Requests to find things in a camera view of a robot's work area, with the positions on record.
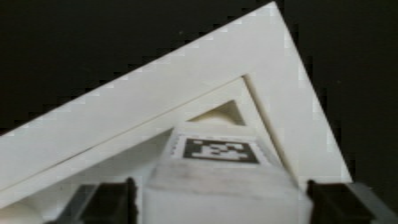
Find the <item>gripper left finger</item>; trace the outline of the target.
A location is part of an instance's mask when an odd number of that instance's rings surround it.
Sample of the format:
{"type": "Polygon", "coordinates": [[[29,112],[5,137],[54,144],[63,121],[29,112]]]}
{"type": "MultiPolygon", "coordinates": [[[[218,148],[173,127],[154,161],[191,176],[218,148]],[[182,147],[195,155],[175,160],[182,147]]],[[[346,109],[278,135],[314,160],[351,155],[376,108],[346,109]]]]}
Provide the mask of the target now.
{"type": "Polygon", "coordinates": [[[81,185],[58,217],[45,224],[138,224],[134,199],[132,178],[118,183],[81,185]]]}

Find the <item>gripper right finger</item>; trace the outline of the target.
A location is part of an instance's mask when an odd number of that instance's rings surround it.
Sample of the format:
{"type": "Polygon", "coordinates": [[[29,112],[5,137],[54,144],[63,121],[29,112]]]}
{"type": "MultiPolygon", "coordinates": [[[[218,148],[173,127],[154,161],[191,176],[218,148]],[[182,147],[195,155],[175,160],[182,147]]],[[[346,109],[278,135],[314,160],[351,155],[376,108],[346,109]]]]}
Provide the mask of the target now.
{"type": "Polygon", "coordinates": [[[310,224],[390,224],[390,208],[362,183],[308,181],[307,196],[310,224]]]}

